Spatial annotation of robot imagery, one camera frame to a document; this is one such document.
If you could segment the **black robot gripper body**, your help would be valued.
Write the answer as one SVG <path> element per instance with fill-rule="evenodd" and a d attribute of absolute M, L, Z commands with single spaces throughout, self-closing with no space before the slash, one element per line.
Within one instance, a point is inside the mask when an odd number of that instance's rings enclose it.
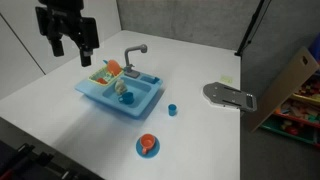
<path fill-rule="evenodd" d="M 83 17 L 83 0 L 38 0 L 42 6 L 36 6 L 36 16 L 40 34 L 46 36 L 49 43 L 53 39 L 68 36 L 79 47 L 95 49 L 99 47 L 96 20 Z"/>

